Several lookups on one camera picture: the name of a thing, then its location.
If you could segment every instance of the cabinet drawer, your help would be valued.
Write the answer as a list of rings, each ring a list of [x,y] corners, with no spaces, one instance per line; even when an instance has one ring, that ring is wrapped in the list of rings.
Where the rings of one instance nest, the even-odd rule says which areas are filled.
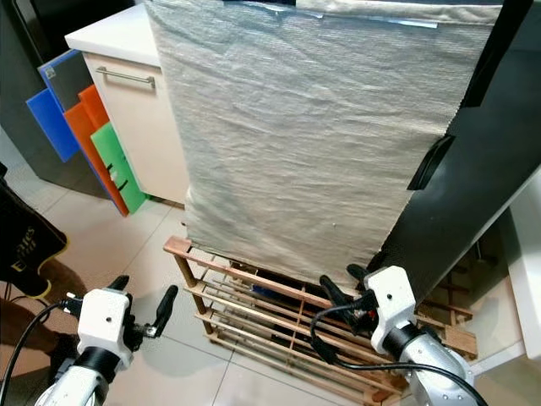
[[[184,203],[188,172],[161,70],[92,53],[85,61],[141,190]]]

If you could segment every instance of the drawer handle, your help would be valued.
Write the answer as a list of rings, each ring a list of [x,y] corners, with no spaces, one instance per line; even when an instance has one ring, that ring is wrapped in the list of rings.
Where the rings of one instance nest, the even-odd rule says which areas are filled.
[[[154,76],[140,78],[139,76],[132,76],[131,74],[120,74],[119,72],[112,72],[111,70],[107,70],[105,66],[100,66],[98,69],[96,69],[96,72],[98,74],[116,76],[118,78],[134,80],[136,82],[141,82],[141,83],[148,83],[150,86],[152,86],[152,89],[156,88],[156,81],[154,80]]]

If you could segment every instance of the tile floor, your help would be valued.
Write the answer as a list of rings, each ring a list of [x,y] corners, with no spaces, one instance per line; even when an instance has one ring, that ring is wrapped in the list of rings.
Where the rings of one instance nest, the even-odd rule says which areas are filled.
[[[18,152],[2,137],[0,149],[10,151],[8,181],[19,195],[70,238],[60,260],[83,278],[87,288],[107,285],[117,275],[130,275],[133,313],[139,322],[153,321],[156,306],[171,283],[183,285],[173,258],[161,247],[172,234],[184,235],[183,210],[146,201],[132,216],[121,217],[114,205],[38,179]],[[107,405],[350,405],[318,387],[261,365],[203,337],[193,318],[194,302],[181,291],[163,336],[146,342],[130,369],[117,375]],[[75,324],[60,312],[50,328],[73,332]],[[3,348],[3,359],[9,355]],[[19,372],[47,366],[47,357],[25,351]],[[46,370],[33,372],[10,404],[32,405],[45,389]]]

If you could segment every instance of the green cutting board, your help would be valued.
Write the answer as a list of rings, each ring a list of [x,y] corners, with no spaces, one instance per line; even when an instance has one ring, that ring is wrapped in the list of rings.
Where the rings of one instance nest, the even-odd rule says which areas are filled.
[[[136,212],[145,201],[146,195],[141,192],[135,181],[135,176],[126,161],[126,156],[111,123],[98,129],[91,136],[91,139],[129,212]]]

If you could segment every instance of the silver insulation blanket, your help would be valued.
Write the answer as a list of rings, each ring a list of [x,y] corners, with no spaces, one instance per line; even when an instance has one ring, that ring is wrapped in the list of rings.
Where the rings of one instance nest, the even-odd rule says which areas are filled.
[[[343,288],[356,284],[345,266],[366,266],[407,204],[500,11],[356,0],[146,6],[188,164],[189,237]]]

